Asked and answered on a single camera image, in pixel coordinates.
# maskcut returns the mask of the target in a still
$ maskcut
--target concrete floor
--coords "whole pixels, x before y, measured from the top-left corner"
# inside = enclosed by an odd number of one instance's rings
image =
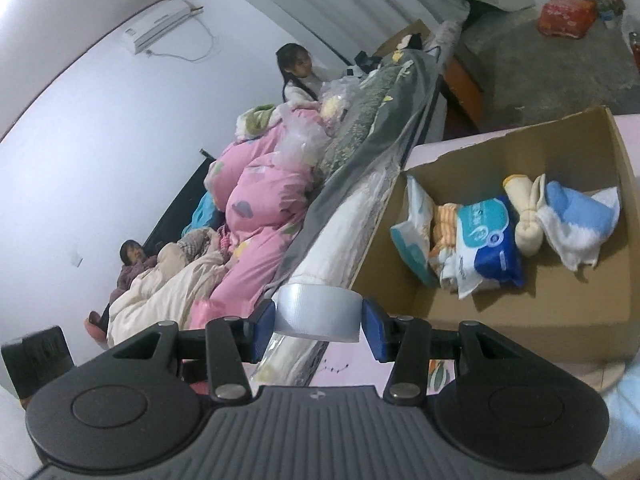
[[[488,12],[462,35],[484,90],[481,131],[555,120],[593,105],[640,113],[640,76],[620,26],[596,21],[581,40],[536,30],[539,11]]]

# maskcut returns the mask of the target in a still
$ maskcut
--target purple jacket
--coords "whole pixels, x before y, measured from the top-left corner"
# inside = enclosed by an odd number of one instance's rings
[[[142,274],[151,267],[155,267],[157,263],[158,257],[151,256],[144,262],[138,262],[135,265],[123,265],[120,276],[118,276],[118,281],[116,282],[116,288],[109,296],[109,303],[113,304],[114,301],[127,292],[131,286],[131,282],[137,275]]]

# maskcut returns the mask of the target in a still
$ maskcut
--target person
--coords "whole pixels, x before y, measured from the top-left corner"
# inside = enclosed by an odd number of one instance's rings
[[[286,103],[318,101],[322,83],[339,77],[322,67],[313,66],[307,49],[297,43],[282,46],[276,52],[276,59],[284,80],[282,100]]]
[[[147,269],[151,269],[158,264],[158,257],[146,257],[142,246],[135,240],[127,240],[120,247],[120,259],[122,269],[116,282],[116,288],[109,296],[109,303],[102,315],[92,310],[84,320],[84,328],[88,334],[97,342],[107,341],[107,328],[109,326],[109,307],[120,296],[129,290],[135,277]]]

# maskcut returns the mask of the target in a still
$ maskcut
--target clear tape roll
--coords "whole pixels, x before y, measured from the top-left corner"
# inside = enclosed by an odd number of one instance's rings
[[[346,288],[291,283],[280,288],[274,331],[318,341],[357,343],[362,296]]]

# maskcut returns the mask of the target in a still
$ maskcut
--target table surface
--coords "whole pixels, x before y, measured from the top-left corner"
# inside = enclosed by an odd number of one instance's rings
[[[634,174],[638,180],[640,176],[640,114],[617,116],[615,119],[625,142]],[[415,146],[409,154],[405,169],[433,162],[447,152],[459,150],[493,137],[503,136],[509,131],[502,130],[473,137]],[[367,340],[361,330],[358,343],[329,344],[310,386],[373,384],[378,393],[382,394],[392,367],[393,363],[381,364],[373,358]]]

